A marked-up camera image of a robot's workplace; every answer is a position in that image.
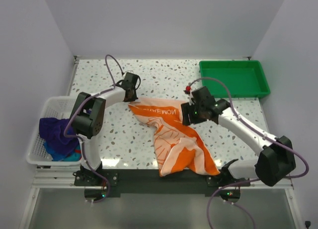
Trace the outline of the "orange Doraemon towel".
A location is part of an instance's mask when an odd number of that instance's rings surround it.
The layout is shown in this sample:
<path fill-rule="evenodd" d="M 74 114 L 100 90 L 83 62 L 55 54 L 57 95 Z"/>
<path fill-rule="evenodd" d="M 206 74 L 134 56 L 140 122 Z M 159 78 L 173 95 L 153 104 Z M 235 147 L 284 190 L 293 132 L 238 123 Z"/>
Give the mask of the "orange Doraemon towel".
<path fill-rule="evenodd" d="M 188 168 L 200 175 L 219 175 L 199 134 L 182 124 L 179 100 L 140 98 L 128 104 L 135 117 L 154 127 L 154 148 L 161 177 Z"/>

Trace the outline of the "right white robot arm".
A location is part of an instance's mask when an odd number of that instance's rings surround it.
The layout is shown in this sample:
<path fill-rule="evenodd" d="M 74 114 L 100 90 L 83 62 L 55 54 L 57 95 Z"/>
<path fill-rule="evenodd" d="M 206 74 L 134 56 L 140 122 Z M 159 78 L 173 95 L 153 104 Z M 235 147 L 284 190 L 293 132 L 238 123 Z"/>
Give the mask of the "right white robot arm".
<path fill-rule="evenodd" d="M 185 126 L 212 121 L 228 129 L 247 144 L 258 157 L 256 160 L 233 159 L 221 168 L 221 180 L 234 185 L 244 178 L 260 179 L 267 186 L 274 186 L 296 168 L 291 141 L 280 138 L 248 121 L 237 113 L 225 99 L 215 100 L 207 87 L 191 91 L 187 86 L 185 94 L 189 101 L 181 105 L 182 123 Z"/>

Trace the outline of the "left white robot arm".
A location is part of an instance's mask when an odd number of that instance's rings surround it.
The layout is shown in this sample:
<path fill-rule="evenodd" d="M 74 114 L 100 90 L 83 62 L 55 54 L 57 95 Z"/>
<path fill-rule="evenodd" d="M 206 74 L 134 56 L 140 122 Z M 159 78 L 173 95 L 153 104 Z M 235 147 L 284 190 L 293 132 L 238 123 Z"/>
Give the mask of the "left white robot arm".
<path fill-rule="evenodd" d="M 103 180 L 103 173 L 98 170 L 102 162 L 94 138 L 102 130 L 105 110 L 116 103 L 137 100 L 140 83 L 138 75 L 127 72 L 110 89 L 92 94 L 81 92 L 77 96 L 64 134 L 79 140 L 81 166 L 89 170 L 85 178 L 91 185 L 99 185 Z"/>

